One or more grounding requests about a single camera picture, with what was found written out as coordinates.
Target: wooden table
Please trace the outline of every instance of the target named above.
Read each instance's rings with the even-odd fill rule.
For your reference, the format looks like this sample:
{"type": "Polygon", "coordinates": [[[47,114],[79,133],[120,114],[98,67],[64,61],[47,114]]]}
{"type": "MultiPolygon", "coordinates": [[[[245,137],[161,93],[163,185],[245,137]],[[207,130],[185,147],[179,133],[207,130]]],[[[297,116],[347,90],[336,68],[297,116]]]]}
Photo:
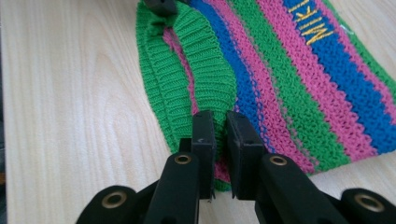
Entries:
{"type": "MultiPolygon", "coordinates": [[[[144,91],[137,0],[2,1],[9,223],[73,223],[99,190],[141,190],[169,155],[144,91]]],[[[396,3],[332,0],[396,77],[396,3]]],[[[363,187],[396,203],[396,153],[312,176],[339,197],[363,187]]],[[[218,193],[201,223],[257,223],[252,202],[218,193]]]]}

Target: knitted garment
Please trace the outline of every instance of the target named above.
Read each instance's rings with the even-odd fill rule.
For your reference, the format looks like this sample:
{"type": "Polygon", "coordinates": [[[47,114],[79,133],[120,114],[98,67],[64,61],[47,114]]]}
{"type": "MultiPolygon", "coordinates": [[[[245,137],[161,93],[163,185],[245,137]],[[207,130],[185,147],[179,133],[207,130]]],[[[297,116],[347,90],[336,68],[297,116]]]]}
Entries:
{"type": "MultiPolygon", "coordinates": [[[[246,115],[269,152],[307,174],[396,149],[396,86],[320,0],[191,0],[160,18],[143,3],[136,37],[145,88],[172,152],[191,115],[246,115]]],[[[229,182],[218,157],[218,189],[229,182]]]]}

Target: yellow embroidered lettering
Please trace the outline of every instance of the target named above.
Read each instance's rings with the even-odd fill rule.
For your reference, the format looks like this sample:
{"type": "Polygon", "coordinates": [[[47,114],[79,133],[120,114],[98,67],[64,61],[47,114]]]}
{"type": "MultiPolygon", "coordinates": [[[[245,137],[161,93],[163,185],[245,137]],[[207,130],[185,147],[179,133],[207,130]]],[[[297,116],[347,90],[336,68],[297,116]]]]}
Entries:
{"type": "Polygon", "coordinates": [[[309,23],[307,23],[307,24],[304,24],[304,25],[300,26],[298,29],[302,31],[302,30],[305,29],[306,27],[311,26],[311,25],[313,25],[313,24],[315,24],[315,23],[317,23],[318,21],[321,21],[321,20],[322,20],[322,18],[319,17],[319,18],[317,18],[317,19],[312,20],[311,22],[309,22],[309,23]]]}
{"type": "Polygon", "coordinates": [[[320,25],[317,25],[317,26],[303,32],[302,35],[314,35],[306,42],[306,45],[313,44],[316,41],[318,41],[326,36],[329,36],[333,33],[333,31],[330,31],[328,33],[326,33],[326,31],[327,31],[327,28],[325,28],[324,23],[322,23],[320,25]]]}
{"type": "Polygon", "coordinates": [[[289,8],[289,12],[294,11],[295,9],[302,7],[303,5],[307,4],[309,2],[309,0],[304,0],[302,3],[297,4],[296,6],[289,8]]]}
{"type": "Polygon", "coordinates": [[[296,13],[296,15],[298,17],[298,19],[296,21],[299,22],[299,21],[303,21],[305,19],[308,19],[309,17],[311,17],[312,15],[314,15],[317,12],[318,12],[317,9],[314,9],[313,11],[311,11],[311,7],[307,7],[306,8],[306,14],[298,13],[298,12],[296,13]]]}

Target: metal grommet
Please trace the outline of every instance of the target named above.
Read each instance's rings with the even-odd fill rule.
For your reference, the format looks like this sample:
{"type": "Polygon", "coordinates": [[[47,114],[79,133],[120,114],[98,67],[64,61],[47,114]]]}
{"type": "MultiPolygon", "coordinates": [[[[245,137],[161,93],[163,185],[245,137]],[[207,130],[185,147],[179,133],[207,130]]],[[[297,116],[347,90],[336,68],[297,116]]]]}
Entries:
{"type": "Polygon", "coordinates": [[[365,209],[368,209],[372,212],[383,212],[385,210],[384,204],[382,204],[376,198],[367,195],[367,194],[357,194],[355,195],[355,201],[365,209]]]}
{"type": "Polygon", "coordinates": [[[288,161],[286,161],[284,158],[280,156],[272,156],[270,158],[270,162],[275,164],[275,165],[286,165],[288,164],[288,161]]]}
{"type": "Polygon", "coordinates": [[[102,200],[102,206],[105,208],[116,208],[121,206],[126,201],[126,193],[121,190],[114,191],[106,195],[102,200]]]}
{"type": "Polygon", "coordinates": [[[175,162],[178,164],[187,164],[191,161],[191,156],[189,155],[180,155],[175,157],[175,162]]]}

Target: light wood surface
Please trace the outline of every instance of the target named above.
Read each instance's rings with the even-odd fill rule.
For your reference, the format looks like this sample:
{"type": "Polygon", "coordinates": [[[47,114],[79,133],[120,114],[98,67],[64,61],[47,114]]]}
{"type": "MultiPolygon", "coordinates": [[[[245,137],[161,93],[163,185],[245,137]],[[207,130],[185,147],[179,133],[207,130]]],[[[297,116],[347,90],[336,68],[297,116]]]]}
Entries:
{"type": "MultiPolygon", "coordinates": [[[[159,178],[169,151],[140,76],[136,2],[1,2],[9,223],[74,223],[99,190],[159,178]]],[[[332,2],[396,77],[396,3],[332,2]]],[[[395,165],[389,153],[311,179],[335,197],[362,187],[396,203],[395,165]]],[[[201,202],[200,222],[258,221],[228,192],[201,202]]]]}

